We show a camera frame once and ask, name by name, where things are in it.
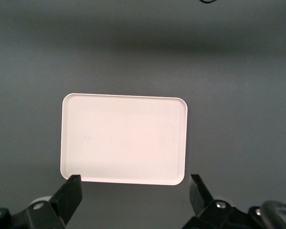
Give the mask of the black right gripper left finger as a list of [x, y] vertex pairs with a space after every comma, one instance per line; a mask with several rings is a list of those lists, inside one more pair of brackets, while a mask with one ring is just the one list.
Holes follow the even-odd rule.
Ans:
[[82, 200], [81, 176], [72, 175], [49, 200], [13, 216], [14, 229], [64, 229]]

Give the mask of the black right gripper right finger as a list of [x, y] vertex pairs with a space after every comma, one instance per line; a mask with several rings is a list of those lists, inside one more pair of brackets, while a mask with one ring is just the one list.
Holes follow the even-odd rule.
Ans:
[[214, 199], [199, 175], [190, 176], [190, 202], [194, 216], [184, 229], [246, 229], [247, 215], [224, 200]]

